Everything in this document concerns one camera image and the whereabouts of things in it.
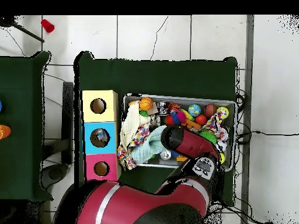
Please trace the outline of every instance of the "orange ball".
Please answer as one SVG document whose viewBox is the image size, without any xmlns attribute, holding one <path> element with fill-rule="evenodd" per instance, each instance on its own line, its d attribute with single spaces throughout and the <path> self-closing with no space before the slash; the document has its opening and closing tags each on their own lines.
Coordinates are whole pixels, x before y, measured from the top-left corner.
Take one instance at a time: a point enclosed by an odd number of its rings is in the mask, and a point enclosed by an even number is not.
<svg viewBox="0 0 299 224">
<path fill-rule="evenodd" d="M 195 118 L 195 123 L 199 125 L 204 125 L 207 122 L 207 117 L 204 114 L 199 114 Z"/>
<path fill-rule="evenodd" d="M 139 102 L 139 108 L 141 110 L 147 111 L 152 107 L 152 99 L 149 97 L 144 97 Z"/>
</svg>

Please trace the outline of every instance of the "red ball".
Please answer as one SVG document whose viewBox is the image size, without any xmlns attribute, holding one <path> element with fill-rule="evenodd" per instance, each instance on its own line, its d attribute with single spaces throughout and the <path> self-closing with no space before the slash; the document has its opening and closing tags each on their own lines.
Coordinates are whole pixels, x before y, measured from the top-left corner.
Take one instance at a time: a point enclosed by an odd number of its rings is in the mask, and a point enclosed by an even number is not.
<svg viewBox="0 0 299 224">
<path fill-rule="evenodd" d="M 203 114 L 199 114 L 196 118 L 195 118 L 195 123 L 199 124 L 199 125 L 204 125 L 207 122 L 207 117 Z"/>
<path fill-rule="evenodd" d="M 206 107 L 204 108 L 204 115 L 207 117 L 207 118 L 210 118 L 212 117 L 217 111 L 217 108 L 214 104 L 209 104 L 209 105 L 206 105 Z"/>
</svg>

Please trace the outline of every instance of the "hole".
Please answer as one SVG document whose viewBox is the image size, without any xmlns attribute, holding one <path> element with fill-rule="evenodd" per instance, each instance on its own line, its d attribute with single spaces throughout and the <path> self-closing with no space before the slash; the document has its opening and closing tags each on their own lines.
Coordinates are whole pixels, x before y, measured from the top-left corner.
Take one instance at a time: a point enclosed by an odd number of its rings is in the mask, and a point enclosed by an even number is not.
<svg viewBox="0 0 299 224">
<path fill-rule="evenodd" d="M 97 98 L 91 102 L 91 110 L 96 114 L 102 114 L 106 110 L 106 102 L 101 99 Z"/>
<path fill-rule="evenodd" d="M 93 169 L 98 176 L 106 176 L 109 173 L 109 165 L 106 162 L 97 162 Z"/>
<path fill-rule="evenodd" d="M 91 132 L 91 143 L 97 148 L 103 148 L 107 146 L 109 140 L 109 134 L 105 129 L 95 129 Z"/>
</svg>

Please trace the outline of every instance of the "blue block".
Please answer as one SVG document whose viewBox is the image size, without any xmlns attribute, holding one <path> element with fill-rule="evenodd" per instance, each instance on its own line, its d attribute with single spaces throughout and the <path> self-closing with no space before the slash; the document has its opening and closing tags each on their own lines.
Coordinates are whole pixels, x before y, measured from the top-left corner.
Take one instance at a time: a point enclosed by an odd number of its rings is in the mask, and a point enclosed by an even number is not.
<svg viewBox="0 0 299 224">
<path fill-rule="evenodd" d="M 105 129 L 110 137 L 108 144 L 105 147 L 98 148 L 91 143 L 91 132 L 95 129 Z M 84 123 L 85 130 L 85 153 L 87 155 L 116 153 L 116 122 L 87 122 Z"/>
</svg>

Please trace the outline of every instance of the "green cloth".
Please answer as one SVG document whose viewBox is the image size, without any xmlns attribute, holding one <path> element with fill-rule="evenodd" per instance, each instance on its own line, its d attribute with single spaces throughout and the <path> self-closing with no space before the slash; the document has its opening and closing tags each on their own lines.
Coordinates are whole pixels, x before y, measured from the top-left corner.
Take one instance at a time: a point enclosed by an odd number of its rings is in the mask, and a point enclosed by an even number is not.
<svg viewBox="0 0 299 224">
<path fill-rule="evenodd" d="M 114 90 L 119 109 L 126 93 L 235 101 L 237 61 L 129 61 L 93 59 L 89 52 L 77 56 L 80 90 Z M 171 169 L 136 167 L 123 171 L 119 181 L 150 193 L 156 191 Z M 233 176 L 225 174 L 223 201 L 233 205 Z"/>
<path fill-rule="evenodd" d="M 50 200 L 40 186 L 43 67 L 49 53 L 0 57 L 0 124 L 12 133 L 0 140 L 0 199 Z"/>
</svg>

